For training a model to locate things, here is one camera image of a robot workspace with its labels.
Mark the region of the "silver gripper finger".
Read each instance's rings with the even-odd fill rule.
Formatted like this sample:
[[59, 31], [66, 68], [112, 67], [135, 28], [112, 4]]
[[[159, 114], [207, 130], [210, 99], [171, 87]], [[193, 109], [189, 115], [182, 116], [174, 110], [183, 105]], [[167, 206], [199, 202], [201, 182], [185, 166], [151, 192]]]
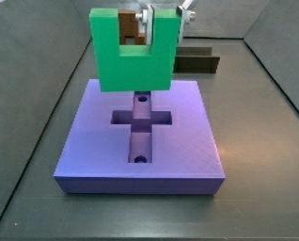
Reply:
[[144, 26], [144, 41], [147, 49], [153, 49], [153, 37], [154, 37], [154, 8], [146, 2], [146, 0], [136, 0], [139, 3], [140, 11], [136, 13], [136, 20]]
[[177, 12], [182, 18], [181, 30], [179, 30], [179, 41], [182, 41], [183, 39], [185, 26], [197, 18], [197, 12], [194, 11], [195, 6], [197, 6], [197, 0], [185, 0], [183, 3], [177, 8]]

